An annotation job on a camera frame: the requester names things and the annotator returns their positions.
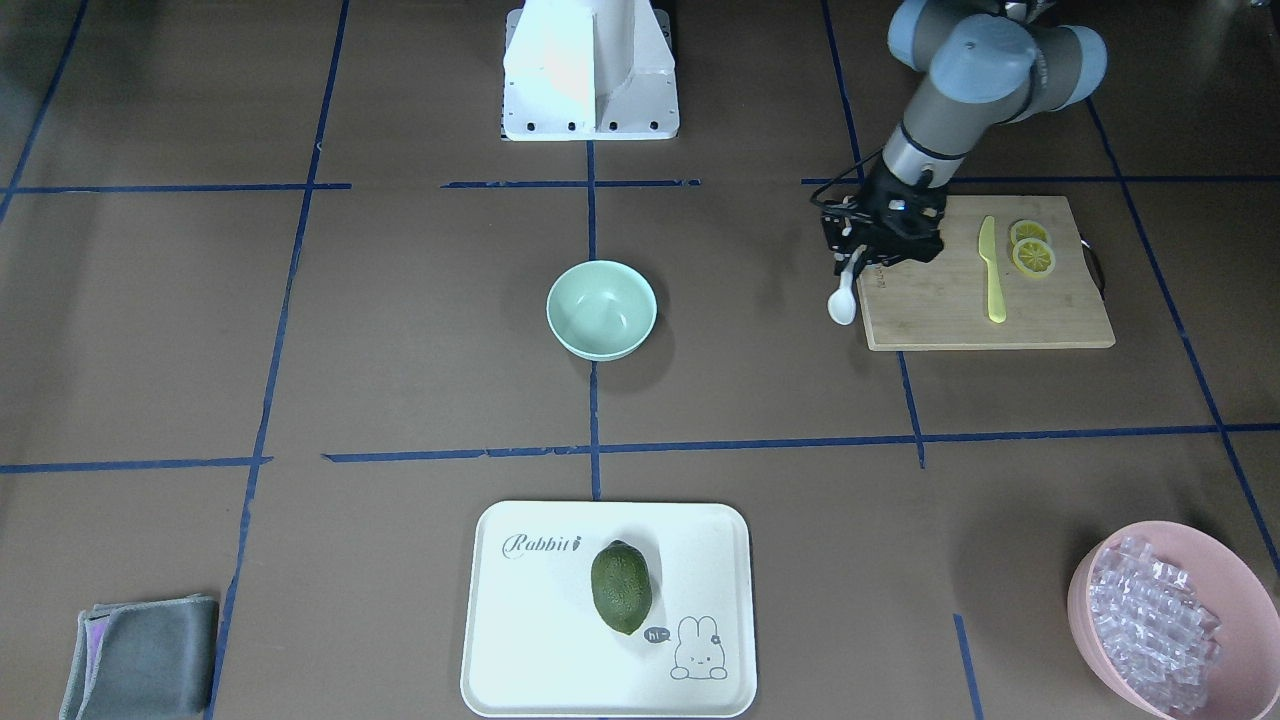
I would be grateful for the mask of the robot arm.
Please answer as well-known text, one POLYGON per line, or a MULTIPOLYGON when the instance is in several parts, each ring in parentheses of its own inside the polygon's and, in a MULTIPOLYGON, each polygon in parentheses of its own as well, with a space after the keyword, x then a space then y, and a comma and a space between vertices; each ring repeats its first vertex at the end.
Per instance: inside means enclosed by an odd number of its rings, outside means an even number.
POLYGON ((892 55, 922 74, 902 119, 858 192, 812 195, 835 273, 929 263, 951 179, 986 131, 1089 97, 1108 65, 1083 26, 1038 26, 1043 1, 905 1, 887 33, 892 55))

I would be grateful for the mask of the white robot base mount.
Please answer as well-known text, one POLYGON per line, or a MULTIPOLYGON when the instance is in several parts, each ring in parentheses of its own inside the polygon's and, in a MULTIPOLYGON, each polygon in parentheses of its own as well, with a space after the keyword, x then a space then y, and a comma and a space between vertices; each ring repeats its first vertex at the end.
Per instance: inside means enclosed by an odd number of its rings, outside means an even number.
POLYGON ((681 126, 667 1, 526 1, 506 17, 500 132, 659 141, 681 126))

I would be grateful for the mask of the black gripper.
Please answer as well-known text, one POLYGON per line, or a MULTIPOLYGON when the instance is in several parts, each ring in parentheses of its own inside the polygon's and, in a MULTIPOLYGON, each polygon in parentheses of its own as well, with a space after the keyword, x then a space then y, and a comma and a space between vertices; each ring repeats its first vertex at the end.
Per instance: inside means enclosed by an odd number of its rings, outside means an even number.
POLYGON ((820 225, 835 256, 835 274, 859 275, 869 265, 911 260, 931 263, 943 250, 945 187, 934 187, 927 167, 916 183, 902 182, 890 168, 876 167, 867 183, 842 201, 820 200, 820 225))

